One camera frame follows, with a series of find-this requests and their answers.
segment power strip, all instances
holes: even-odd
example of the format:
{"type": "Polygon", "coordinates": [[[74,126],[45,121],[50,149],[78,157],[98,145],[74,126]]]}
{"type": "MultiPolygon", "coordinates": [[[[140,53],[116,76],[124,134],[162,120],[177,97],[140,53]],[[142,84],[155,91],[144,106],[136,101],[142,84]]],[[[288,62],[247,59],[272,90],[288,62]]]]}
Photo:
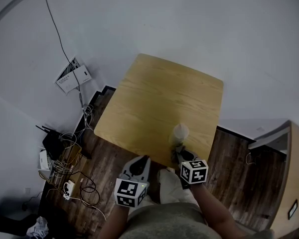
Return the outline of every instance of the power strip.
{"type": "Polygon", "coordinates": [[[72,195],[72,192],[73,192],[73,189],[74,189],[74,186],[75,186],[75,183],[71,180],[69,180],[68,182],[64,183],[64,194],[63,194],[63,197],[66,199],[66,200],[70,200],[71,198],[71,195],[72,195]]]}

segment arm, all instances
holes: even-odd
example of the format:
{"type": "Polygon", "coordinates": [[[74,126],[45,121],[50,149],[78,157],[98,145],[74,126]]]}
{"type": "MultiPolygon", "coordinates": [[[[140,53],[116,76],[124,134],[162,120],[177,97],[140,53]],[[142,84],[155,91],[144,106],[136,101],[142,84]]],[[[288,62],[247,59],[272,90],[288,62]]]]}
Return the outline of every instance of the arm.
{"type": "Polygon", "coordinates": [[[125,230],[129,208],[115,205],[99,233],[98,239],[117,239],[125,230]]]}
{"type": "Polygon", "coordinates": [[[234,239],[246,235],[236,226],[234,218],[226,207],[204,185],[192,184],[191,190],[208,225],[223,239],[234,239]]]}

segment black device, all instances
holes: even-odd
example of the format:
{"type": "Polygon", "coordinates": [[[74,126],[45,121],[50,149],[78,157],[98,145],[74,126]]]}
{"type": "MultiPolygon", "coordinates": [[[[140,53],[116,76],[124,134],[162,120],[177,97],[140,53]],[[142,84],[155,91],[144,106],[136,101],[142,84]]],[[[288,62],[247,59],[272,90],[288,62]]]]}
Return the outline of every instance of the black device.
{"type": "Polygon", "coordinates": [[[60,140],[60,136],[66,139],[70,139],[70,137],[62,135],[61,133],[45,126],[42,126],[43,129],[37,125],[36,127],[47,133],[46,137],[42,141],[43,146],[51,159],[57,160],[65,149],[62,141],[60,140]]]}

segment gray shirt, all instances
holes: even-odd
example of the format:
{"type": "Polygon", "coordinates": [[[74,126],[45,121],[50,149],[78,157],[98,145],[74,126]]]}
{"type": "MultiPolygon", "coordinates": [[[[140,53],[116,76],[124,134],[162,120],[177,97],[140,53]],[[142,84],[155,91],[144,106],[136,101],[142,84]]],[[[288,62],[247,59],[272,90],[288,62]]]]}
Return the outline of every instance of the gray shirt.
{"type": "MultiPolygon", "coordinates": [[[[129,215],[126,231],[120,239],[221,239],[205,224],[199,208],[189,203],[146,206],[129,215]]],[[[249,239],[273,239],[271,230],[249,239]]]]}

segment table top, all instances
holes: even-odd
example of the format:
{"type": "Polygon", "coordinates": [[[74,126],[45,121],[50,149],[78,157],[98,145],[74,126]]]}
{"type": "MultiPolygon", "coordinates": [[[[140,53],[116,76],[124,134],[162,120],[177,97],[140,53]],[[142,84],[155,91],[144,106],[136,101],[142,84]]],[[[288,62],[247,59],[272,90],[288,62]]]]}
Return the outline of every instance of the table top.
{"type": "Polygon", "coordinates": [[[105,108],[94,134],[160,164],[172,164],[168,139],[184,123],[184,144],[208,159],[223,93],[212,76],[157,57],[139,54],[105,108]]]}

